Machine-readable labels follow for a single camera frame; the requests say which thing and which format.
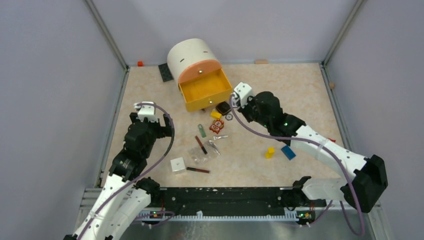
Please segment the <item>silver small tube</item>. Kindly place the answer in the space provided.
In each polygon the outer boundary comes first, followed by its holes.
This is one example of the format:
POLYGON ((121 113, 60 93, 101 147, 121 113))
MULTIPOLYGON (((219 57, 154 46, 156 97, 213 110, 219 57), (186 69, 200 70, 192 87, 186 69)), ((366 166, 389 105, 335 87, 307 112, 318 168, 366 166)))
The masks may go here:
POLYGON ((228 137, 229 137, 228 135, 217 135, 217 136, 213 136, 213 140, 216 141, 216 140, 225 139, 228 137))

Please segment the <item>clear plastic wrapper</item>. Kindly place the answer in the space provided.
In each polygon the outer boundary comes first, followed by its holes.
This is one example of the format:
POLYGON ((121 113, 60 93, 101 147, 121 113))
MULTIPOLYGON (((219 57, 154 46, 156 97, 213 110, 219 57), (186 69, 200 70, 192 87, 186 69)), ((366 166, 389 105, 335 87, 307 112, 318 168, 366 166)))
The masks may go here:
POLYGON ((214 152, 208 141, 205 141, 203 145, 206 148, 208 154, 204 154, 200 146, 196 146, 188 150, 188 154, 195 164, 204 164, 221 156, 221 154, 218 155, 214 152))

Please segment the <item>brown lip gloss tube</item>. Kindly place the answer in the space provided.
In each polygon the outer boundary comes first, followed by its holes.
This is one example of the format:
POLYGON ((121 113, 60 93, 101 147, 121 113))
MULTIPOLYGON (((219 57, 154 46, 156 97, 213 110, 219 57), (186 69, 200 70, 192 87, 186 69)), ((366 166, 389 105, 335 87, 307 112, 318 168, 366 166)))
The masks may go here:
POLYGON ((198 137, 197 135, 195 136, 195 139, 196 139, 196 142, 198 143, 198 145, 200 146, 200 148, 201 148, 202 152, 203 152, 205 155, 207 155, 207 154, 208 154, 208 152, 207 152, 206 148, 204 147, 203 143, 201 142, 201 140, 199 139, 199 137, 198 137))

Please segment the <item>dark red lipstick tube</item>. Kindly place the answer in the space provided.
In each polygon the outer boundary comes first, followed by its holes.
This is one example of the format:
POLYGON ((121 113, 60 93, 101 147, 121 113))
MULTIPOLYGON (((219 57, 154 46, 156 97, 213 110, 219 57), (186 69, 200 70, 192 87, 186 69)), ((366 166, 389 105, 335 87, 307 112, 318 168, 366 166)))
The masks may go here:
POLYGON ((196 167, 186 167, 186 170, 187 171, 192 171, 192 172, 198 172, 198 173, 205 173, 205 174, 210 174, 211 173, 210 170, 196 168, 196 167))

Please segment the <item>green tube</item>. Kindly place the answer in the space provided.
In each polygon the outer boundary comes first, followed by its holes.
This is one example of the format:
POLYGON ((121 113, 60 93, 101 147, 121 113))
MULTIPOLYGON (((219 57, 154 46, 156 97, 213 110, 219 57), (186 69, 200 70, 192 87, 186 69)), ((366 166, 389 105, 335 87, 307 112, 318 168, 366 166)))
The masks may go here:
POLYGON ((203 138, 205 138, 207 135, 206 135, 206 132, 205 132, 205 130, 204 130, 204 128, 203 128, 203 125, 202 125, 202 124, 199 124, 199 125, 198 125, 198 129, 199 129, 199 132, 200 132, 201 136, 202 136, 203 138))

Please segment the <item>white round drawer organizer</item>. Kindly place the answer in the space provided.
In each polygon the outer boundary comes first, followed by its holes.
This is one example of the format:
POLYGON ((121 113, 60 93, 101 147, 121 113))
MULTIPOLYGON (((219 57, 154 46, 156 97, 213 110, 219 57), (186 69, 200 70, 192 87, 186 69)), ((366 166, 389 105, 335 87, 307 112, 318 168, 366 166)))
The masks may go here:
POLYGON ((233 87, 223 66, 207 43, 191 38, 174 45, 167 65, 188 112, 215 106, 228 100, 233 87))

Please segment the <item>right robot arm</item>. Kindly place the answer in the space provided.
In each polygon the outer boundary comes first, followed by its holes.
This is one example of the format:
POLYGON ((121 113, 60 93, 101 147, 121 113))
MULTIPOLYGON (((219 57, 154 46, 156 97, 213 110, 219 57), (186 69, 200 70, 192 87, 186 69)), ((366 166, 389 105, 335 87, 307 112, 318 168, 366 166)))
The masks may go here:
POLYGON ((297 189, 293 200, 297 205, 307 206, 312 200, 334 200, 347 203, 361 213, 370 213, 387 189, 386 163, 380 156, 355 153, 322 136, 300 118, 284 112, 271 92, 257 95, 250 91, 233 92, 229 101, 234 114, 241 113, 247 122, 258 123, 267 133, 251 129, 235 115, 246 130, 307 153, 338 173, 339 178, 304 176, 294 182, 297 189))

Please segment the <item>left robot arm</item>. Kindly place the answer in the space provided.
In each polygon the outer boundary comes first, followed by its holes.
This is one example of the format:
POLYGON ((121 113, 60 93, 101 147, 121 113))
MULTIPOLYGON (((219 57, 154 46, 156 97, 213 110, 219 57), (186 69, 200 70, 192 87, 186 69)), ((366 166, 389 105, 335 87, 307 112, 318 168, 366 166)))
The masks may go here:
POLYGON ((74 233, 66 240, 119 240, 139 213, 160 202, 160 185, 146 177, 171 151, 175 126, 170 114, 152 101, 134 104, 131 124, 124 136, 121 151, 115 156, 94 205, 74 233), (157 139, 170 142, 159 158, 147 168, 157 139))

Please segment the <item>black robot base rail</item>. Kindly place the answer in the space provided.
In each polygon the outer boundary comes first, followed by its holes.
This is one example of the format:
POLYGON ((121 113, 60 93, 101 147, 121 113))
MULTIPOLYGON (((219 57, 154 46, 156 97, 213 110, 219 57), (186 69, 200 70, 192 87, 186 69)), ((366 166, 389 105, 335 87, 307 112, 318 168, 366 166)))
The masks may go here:
POLYGON ((199 211, 206 217, 265 217, 326 206, 325 200, 309 200, 301 190, 284 187, 162 187, 148 208, 176 217, 199 211))

